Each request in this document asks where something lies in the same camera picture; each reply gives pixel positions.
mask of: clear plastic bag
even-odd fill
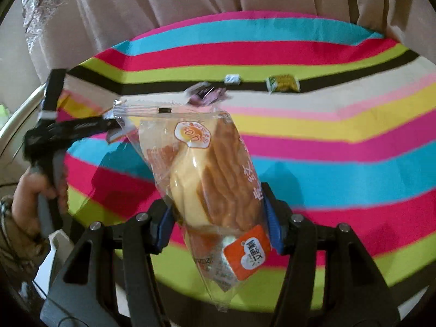
[[[140,96],[122,99],[113,112],[174,204],[208,293],[225,310],[271,250],[261,184],[232,118],[213,106]]]

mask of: striped tablecloth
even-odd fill
[[[69,74],[59,120],[99,114],[119,95],[186,102],[177,91],[240,74],[222,107],[277,198],[318,224],[351,224],[390,286],[436,259],[436,66],[394,40],[315,16],[224,13],[147,32]],[[268,95],[277,74],[302,92]],[[70,212],[85,225],[121,222],[159,197],[127,141],[87,138],[65,161]],[[272,253],[232,308],[272,311],[287,262]],[[178,229],[153,263],[162,283],[208,300]]]

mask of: bread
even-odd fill
[[[206,148],[181,142],[169,186],[188,227],[244,232],[260,220],[259,180],[230,116],[221,115],[201,122],[210,133]]]

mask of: human hand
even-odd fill
[[[18,227],[29,237],[36,237],[41,232],[41,223],[38,218],[38,194],[54,199],[57,196],[59,211],[65,214],[68,211],[68,185],[66,172],[63,173],[59,188],[49,183],[49,179],[30,168],[21,176],[12,202],[12,217]]]

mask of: bolt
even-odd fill
[[[148,219],[148,214],[147,213],[139,213],[136,216],[136,220],[139,221],[139,222],[144,222],[147,219]]]
[[[101,228],[101,226],[102,226],[102,223],[101,223],[101,222],[93,222],[93,223],[89,226],[89,228],[90,228],[92,231],[97,231],[99,228]]]
[[[298,223],[300,223],[300,222],[302,222],[302,221],[304,220],[304,216],[302,216],[301,214],[292,214],[292,216],[291,216],[291,220],[292,220],[293,222],[298,222]]]
[[[338,225],[339,230],[341,230],[342,232],[350,232],[351,227],[348,224],[345,224],[344,222]]]

